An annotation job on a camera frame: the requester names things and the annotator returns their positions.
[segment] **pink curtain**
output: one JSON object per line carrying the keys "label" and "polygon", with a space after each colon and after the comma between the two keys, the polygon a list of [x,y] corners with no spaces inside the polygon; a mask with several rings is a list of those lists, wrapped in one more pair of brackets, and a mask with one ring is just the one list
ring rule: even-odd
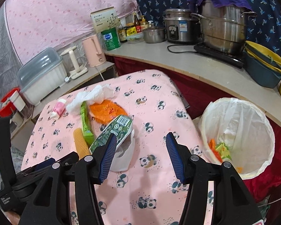
{"label": "pink curtain", "polygon": [[8,30],[23,64],[47,47],[62,48],[93,31],[90,13],[115,7],[124,17],[136,0],[6,0]]}

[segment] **red cloth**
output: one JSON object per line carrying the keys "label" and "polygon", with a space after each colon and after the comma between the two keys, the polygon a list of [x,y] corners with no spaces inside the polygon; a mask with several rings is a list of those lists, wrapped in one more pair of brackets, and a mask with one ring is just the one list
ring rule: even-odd
{"label": "red cloth", "polygon": [[[119,75],[144,69],[157,69],[167,74],[176,83],[184,98],[189,103],[190,108],[188,109],[188,113],[192,119],[201,116],[211,101],[216,101],[222,97],[233,97],[213,86],[171,70],[131,59],[108,56],[107,58],[109,61],[115,63]],[[275,132],[276,139],[273,161],[258,177],[244,181],[256,202],[262,201],[270,194],[272,188],[281,184],[281,127],[272,120],[269,121]]]}

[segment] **stainless steel pot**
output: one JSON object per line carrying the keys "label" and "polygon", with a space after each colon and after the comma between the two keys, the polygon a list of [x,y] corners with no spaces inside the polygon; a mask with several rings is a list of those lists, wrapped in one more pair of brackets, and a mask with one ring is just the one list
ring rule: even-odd
{"label": "stainless steel pot", "polygon": [[255,12],[246,12],[235,6],[215,8],[206,0],[199,8],[199,13],[191,16],[201,18],[201,31],[204,43],[220,52],[239,54],[244,49],[246,40],[246,23]]}
{"label": "stainless steel pot", "polygon": [[160,43],[165,41],[165,28],[150,27],[144,29],[143,39],[147,43]]}
{"label": "stainless steel pot", "polygon": [[173,43],[196,43],[200,36],[199,20],[191,17],[189,9],[166,9],[164,23],[167,40]]}

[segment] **white trash bag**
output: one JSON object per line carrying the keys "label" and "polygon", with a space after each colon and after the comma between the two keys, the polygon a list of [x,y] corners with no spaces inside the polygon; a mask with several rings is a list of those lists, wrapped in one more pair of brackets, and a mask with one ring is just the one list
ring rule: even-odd
{"label": "white trash bag", "polygon": [[225,142],[234,168],[242,168],[240,177],[252,179],[271,164],[275,135],[265,114],[254,104],[237,98],[221,98],[205,109],[200,123],[204,154],[210,162],[221,164],[208,143]]}

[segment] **silver screw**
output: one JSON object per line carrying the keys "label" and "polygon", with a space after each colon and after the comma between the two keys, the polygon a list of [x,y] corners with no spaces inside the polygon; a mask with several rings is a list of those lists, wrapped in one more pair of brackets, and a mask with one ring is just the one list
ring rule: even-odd
{"label": "silver screw", "polygon": [[191,156],[191,160],[193,160],[193,161],[198,161],[199,160],[199,157],[198,156],[196,156],[196,155],[192,155]]}
{"label": "silver screw", "polygon": [[93,159],[92,156],[86,156],[86,157],[84,158],[84,160],[85,160],[86,162],[90,162],[92,159]]}
{"label": "silver screw", "polygon": [[231,163],[230,162],[224,162],[224,167],[231,168]]}
{"label": "silver screw", "polygon": [[60,167],[60,164],[59,164],[58,162],[55,162],[55,163],[53,163],[52,167],[53,167],[54,169],[57,169],[57,168]]}

